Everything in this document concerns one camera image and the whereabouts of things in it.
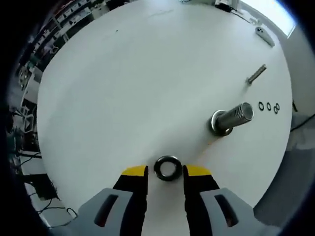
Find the rubber ring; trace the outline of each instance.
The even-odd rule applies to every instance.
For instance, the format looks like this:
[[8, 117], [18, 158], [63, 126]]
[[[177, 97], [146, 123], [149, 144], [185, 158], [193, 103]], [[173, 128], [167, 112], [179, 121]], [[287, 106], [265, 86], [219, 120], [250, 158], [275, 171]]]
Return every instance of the rubber ring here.
[[263, 111], [265, 109], [264, 104], [262, 102], [258, 103], [258, 107], [261, 111]]
[[267, 102], [267, 109], [268, 109], [268, 111], [271, 111], [271, 105], [269, 102]]
[[[170, 162], [175, 165], [175, 171], [170, 176], [163, 175], [161, 172], [161, 165], [164, 162]], [[163, 181], [173, 181], [178, 179], [183, 172], [182, 163], [175, 156], [162, 156], [154, 164], [154, 172], [157, 177]]]

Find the small metal part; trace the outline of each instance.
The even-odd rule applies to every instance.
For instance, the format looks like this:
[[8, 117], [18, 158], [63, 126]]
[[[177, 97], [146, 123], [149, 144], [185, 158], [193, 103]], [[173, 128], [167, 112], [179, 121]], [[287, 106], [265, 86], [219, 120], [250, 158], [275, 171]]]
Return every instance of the small metal part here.
[[[161, 165], [165, 162], [173, 163], [175, 171], [171, 175], [164, 175], [161, 171]], [[178, 179], [183, 172], [182, 163], [175, 156], [162, 156], [154, 164], [154, 172], [157, 177], [164, 181], [173, 181]]]
[[246, 82], [249, 85], [252, 85], [253, 81], [257, 79], [266, 69], [267, 69], [266, 65], [263, 64], [252, 76], [246, 79]]
[[258, 108], [263, 111], [265, 109], [265, 106], [262, 102], [258, 102]]
[[209, 126], [214, 134], [226, 136], [232, 132], [234, 127], [251, 121], [253, 116], [252, 106], [244, 102], [229, 111], [218, 110], [214, 112]]
[[271, 105], [269, 102], [267, 102], [267, 109], [268, 109], [268, 111], [271, 111]]

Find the white table surface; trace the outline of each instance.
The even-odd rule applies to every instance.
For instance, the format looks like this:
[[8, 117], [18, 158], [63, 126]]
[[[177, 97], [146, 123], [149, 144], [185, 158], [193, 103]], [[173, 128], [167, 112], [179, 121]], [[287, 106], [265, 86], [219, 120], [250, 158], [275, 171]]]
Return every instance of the white table surface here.
[[[255, 206], [283, 158], [292, 94], [279, 41], [271, 34], [271, 48], [254, 30], [211, 6], [140, 0], [72, 37], [44, 71], [37, 109], [44, 165], [63, 203], [77, 210], [127, 167], [174, 155]], [[259, 101], [281, 109], [261, 112]], [[254, 107], [253, 121], [208, 145], [212, 113], [241, 102]], [[183, 181], [151, 171], [143, 235], [172, 234], [189, 235]]]

